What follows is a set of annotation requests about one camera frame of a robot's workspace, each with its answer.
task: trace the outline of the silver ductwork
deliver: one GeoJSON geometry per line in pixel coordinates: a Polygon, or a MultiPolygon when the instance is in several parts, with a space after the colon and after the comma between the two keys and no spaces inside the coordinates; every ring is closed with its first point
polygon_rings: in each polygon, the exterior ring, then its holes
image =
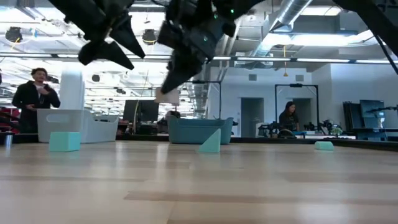
{"type": "MultiPolygon", "coordinates": [[[[273,47],[272,44],[264,43],[266,36],[271,30],[280,29],[284,26],[292,25],[292,23],[301,15],[304,9],[310,5],[312,0],[283,0],[280,9],[278,11],[278,15],[275,19],[272,19],[271,16],[267,16],[264,21],[264,25],[262,27],[263,40],[257,46],[255,50],[251,52],[252,57],[265,57],[268,55],[269,51],[273,47]]],[[[244,67],[248,69],[254,68],[269,68],[269,64],[265,63],[257,63],[251,62],[245,65],[237,66],[244,67]]]]}

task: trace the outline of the computer monitor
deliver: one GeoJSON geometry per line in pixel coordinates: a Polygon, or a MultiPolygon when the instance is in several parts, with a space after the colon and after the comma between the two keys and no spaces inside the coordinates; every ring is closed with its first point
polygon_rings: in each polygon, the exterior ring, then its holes
{"type": "Polygon", "coordinates": [[[123,120],[134,121],[137,103],[138,100],[126,100],[126,103],[124,104],[123,120]]]}
{"type": "Polygon", "coordinates": [[[159,118],[159,104],[153,100],[141,100],[141,121],[157,121],[159,118]]]}
{"type": "Polygon", "coordinates": [[[379,108],[384,108],[384,101],[382,100],[361,100],[361,113],[363,118],[384,118],[384,111],[372,111],[379,108]]]}

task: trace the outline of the teal foam cube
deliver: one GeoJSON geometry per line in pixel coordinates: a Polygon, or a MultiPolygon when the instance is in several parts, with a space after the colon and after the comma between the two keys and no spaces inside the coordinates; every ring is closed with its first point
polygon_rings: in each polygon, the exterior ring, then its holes
{"type": "Polygon", "coordinates": [[[79,151],[81,136],[78,132],[52,132],[50,135],[50,152],[79,151]]]}
{"type": "Polygon", "coordinates": [[[323,151],[333,151],[335,147],[331,142],[322,142],[318,141],[315,143],[315,149],[323,150],[323,151]]]}
{"type": "Polygon", "coordinates": [[[217,129],[206,141],[203,143],[198,152],[220,152],[221,149],[221,129],[217,129]]]}

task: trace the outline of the door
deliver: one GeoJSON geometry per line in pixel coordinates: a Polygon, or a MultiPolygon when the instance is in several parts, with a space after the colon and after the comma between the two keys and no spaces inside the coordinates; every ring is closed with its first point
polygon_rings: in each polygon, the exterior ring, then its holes
{"type": "Polygon", "coordinates": [[[296,115],[298,117],[298,122],[300,123],[300,130],[303,131],[304,125],[313,121],[311,99],[299,98],[299,99],[293,99],[293,102],[296,105],[296,115]]]}
{"type": "Polygon", "coordinates": [[[241,137],[255,138],[256,124],[264,122],[264,99],[241,99],[241,137]]]}

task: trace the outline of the light wood floor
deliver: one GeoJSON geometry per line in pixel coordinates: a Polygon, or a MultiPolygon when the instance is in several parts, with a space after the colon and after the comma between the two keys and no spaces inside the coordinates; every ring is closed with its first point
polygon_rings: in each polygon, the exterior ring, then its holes
{"type": "Polygon", "coordinates": [[[166,142],[0,149],[4,224],[398,223],[398,153],[166,142]]]}

